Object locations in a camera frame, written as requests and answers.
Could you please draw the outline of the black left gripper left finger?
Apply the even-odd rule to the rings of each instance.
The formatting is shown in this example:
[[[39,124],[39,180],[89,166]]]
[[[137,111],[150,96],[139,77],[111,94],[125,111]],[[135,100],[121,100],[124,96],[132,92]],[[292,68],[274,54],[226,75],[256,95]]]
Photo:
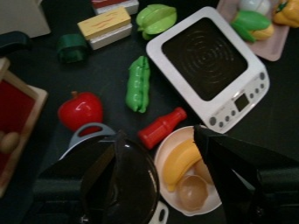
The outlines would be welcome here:
[[[131,224],[121,161],[127,136],[117,132],[95,141],[85,149],[88,168],[81,180],[81,203],[91,224]]]

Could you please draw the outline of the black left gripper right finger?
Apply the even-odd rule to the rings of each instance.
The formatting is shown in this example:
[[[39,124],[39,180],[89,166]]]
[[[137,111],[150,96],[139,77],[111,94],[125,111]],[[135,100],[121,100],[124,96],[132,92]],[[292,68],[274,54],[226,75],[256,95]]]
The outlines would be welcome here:
[[[258,179],[258,169],[200,125],[194,126],[194,141],[208,167],[219,193],[227,224],[275,224],[271,208]]]

